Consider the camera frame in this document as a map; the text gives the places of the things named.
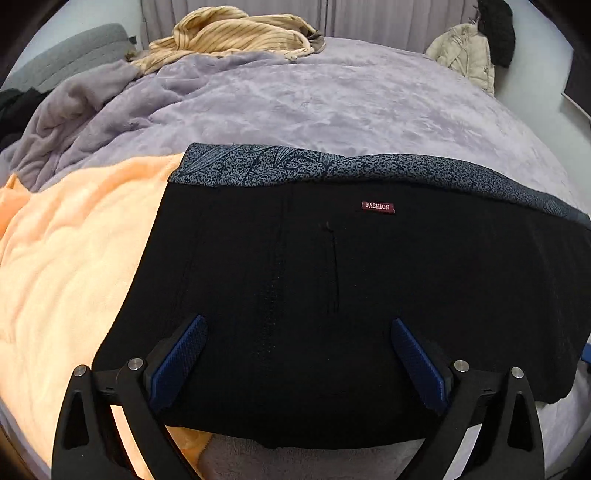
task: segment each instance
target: red label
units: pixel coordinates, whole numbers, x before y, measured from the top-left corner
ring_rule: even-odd
[[[372,212],[394,213],[393,203],[361,202],[361,208]]]

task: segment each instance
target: black pants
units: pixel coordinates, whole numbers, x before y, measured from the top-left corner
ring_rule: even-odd
[[[93,368],[146,356],[198,313],[209,338],[168,425],[268,446],[421,438],[438,420],[392,350],[392,319],[451,360],[521,367],[555,402],[591,328],[590,239],[527,207],[404,183],[169,184]]]

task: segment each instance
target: beige sweater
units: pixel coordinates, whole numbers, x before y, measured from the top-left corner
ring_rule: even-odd
[[[148,54],[131,63],[142,75],[191,53],[225,57],[271,51],[296,59],[324,49],[324,37],[297,15],[250,17],[236,7],[202,7],[186,15],[171,37],[150,43]]]

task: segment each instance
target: gray chair cushion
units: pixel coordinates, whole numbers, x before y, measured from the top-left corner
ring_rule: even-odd
[[[91,28],[39,54],[9,75],[1,90],[35,88],[46,92],[76,73],[122,60],[129,51],[135,51],[135,47],[121,25]]]

